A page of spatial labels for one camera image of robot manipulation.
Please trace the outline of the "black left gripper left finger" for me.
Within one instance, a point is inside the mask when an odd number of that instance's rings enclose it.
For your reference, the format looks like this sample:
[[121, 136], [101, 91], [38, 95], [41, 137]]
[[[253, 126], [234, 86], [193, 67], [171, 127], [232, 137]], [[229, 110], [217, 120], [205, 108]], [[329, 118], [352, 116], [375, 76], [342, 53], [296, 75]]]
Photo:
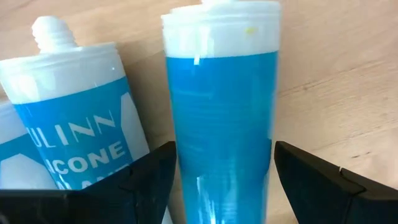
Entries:
[[176, 160], [169, 141], [82, 190], [0, 190], [0, 224], [161, 224]]

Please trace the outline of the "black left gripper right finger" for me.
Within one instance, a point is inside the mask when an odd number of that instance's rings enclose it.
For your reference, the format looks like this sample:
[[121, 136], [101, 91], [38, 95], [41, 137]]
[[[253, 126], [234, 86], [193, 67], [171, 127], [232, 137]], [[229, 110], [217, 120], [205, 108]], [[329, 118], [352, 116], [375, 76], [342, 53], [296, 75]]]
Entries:
[[398, 224], [398, 190], [284, 141], [274, 162], [299, 224]]

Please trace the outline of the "blue silicone tube white cap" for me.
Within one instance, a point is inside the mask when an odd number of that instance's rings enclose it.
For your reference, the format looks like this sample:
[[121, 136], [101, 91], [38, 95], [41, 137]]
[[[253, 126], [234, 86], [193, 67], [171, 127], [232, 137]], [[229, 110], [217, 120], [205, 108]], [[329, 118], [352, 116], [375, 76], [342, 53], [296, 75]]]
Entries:
[[280, 47], [277, 1], [162, 16], [187, 224], [264, 224]]
[[0, 101], [0, 189], [57, 186], [10, 101]]
[[60, 189], [80, 190], [149, 152], [114, 43], [79, 46], [38, 17], [38, 55], [0, 61], [0, 84]]

